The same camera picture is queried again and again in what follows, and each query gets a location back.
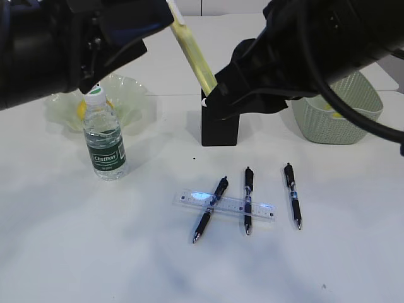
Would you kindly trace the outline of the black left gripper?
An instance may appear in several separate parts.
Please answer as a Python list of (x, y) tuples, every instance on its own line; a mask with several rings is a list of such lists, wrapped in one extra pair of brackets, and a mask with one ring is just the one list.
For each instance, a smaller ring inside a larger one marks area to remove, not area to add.
[(88, 92), (96, 82), (147, 52), (143, 39), (123, 47), (108, 44), (97, 19), (69, 12), (68, 85), (64, 92)]

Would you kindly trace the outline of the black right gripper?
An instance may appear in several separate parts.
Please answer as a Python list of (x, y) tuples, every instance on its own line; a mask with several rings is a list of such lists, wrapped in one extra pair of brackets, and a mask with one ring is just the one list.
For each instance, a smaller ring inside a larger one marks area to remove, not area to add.
[(229, 64), (216, 74), (218, 85), (206, 97), (218, 120), (241, 114), (275, 114), (288, 107), (284, 98), (303, 96), (303, 58), (296, 28), (265, 28), (243, 40)]

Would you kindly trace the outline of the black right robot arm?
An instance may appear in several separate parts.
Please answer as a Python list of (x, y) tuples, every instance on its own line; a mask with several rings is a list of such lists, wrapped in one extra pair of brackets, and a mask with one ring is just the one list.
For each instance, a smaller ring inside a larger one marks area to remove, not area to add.
[(321, 76), (334, 83), (403, 47), (402, 1), (271, 1), (265, 27), (243, 40), (216, 75), (205, 100), (215, 119), (274, 114), (287, 101), (318, 94), (308, 70), (298, 19)]

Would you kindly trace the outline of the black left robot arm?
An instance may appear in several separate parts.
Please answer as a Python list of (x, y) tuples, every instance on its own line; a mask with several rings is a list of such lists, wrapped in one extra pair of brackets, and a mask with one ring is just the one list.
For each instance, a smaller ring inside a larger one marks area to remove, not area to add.
[(1, 1), (1, 109), (55, 93), (87, 93), (146, 53), (107, 33), (103, 1)]

